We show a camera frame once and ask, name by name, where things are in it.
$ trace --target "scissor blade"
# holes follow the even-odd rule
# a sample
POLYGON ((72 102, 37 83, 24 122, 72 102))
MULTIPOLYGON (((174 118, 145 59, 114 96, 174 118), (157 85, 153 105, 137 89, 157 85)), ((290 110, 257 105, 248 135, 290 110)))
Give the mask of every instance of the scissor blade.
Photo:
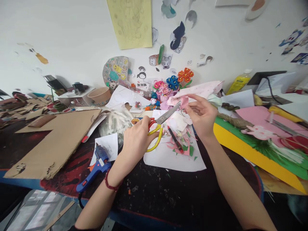
POLYGON ((179 101, 171 110, 167 111, 161 117, 156 120, 156 123, 163 124, 181 105, 181 101, 179 101))

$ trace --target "scissors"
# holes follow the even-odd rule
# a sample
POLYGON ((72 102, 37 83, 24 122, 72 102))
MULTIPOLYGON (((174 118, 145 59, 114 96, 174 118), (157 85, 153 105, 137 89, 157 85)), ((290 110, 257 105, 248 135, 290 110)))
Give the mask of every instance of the scissors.
POLYGON ((153 151, 153 150, 159 145, 161 136, 162 136, 162 134, 163 134, 163 128, 161 127, 161 125, 162 125, 170 116, 172 116, 172 114, 180 107, 180 105, 181 105, 181 101, 179 101, 171 110, 167 111, 165 114, 163 114, 163 115, 162 115, 161 117, 159 117, 157 120, 155 120, 154 118, 151 118, 151 123, 149 124, 149 133, 148 133, 148 136, 154 134, 154 133, 157 132, 158 130, 160 130, 160 131, 159 131, 159 136, 158 136, 158 140, 157 140, 156 144, 154 145, 154 147, 148 149, 147 152, 153 151), (156 127, 153 131, 150 131, 150 127, 151 127, 153 124, 157 124, 157 127, 156 127))

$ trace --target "yellow scissors handle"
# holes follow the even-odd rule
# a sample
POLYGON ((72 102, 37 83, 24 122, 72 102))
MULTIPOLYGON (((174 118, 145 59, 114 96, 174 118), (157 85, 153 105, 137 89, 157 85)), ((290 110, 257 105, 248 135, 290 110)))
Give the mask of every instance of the yellow scissors handle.
POLYGON ((155 132, 157 132, 159 129, 160 129, 160 131, 159 131, 159 136, 158 136, 157 142, 155 143, 154 147, 148 149, 147 152, 153 151, 153 150, 159 145, 161 136, 163 135, 163 128, 161 127, 160 124, 158 124, 157 127, 156 127, 153 131, 151 131, 151 132, 148 133, 148 136, 149 136, 149 135, 152 135, 152 134, 154 134, 155 132))

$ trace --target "wire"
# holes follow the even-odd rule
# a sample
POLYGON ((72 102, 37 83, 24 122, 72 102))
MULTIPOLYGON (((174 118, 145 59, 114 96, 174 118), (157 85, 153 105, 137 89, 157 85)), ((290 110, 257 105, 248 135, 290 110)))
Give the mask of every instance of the wire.
POLYGON ((79 193, 79 195, 78 195, 78 201, 79 201, 79 205, 80 205, 80 208, 84 208, 84 206, 82 205, 82 202, 81 202, 81 197, 82 197, 82 194, 83 194, 83 192, 81 192, 81 193, 79 193))
POLYGON ((271 87, 271 85, 270 85, 270 80, 269 80, 269 78, 268 78, 268 77, 264 77, 264 78, 267 79, 267 81, 268 81, 268 83, 269 83, 269 90, 270 90, 270 94, 271 94, 272 98, 273 98, 277 103, 279 103, 279 104, 282 105, 282 103, 280 103, 280 102, 273 96, 272 87, 271 87))
POLYGON ((24 198, 23 198, 23 199, 20 201, 20 203, 18 204, 17 209, 15 210, 13 216, 10 218, 9 222, 7 223, 7 225, 6 225, 6 227, 4 228, 3 231, 6 231, 6 230, 9 228, 9 226, 12 224, 12 222, 13 222, 13 220, 15 219, 17 213, 19 212, 19 209, 21 208, 21 205, 22 205, 22 203, 23 203, 23 200, 24 200, 24 198))

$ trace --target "right hand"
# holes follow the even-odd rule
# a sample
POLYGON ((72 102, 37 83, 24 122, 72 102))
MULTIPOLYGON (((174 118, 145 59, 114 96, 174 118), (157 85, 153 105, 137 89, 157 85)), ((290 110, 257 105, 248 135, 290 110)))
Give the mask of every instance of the right hand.
POLYGON ((199 138, 214 137, 214 122, 217 116, 217 109, 212 106, 205 98, 194 94, 188 94, 189 98, 197 100, 189 103, 185 109, 192 119, 193 127, 195 128, 199 138))

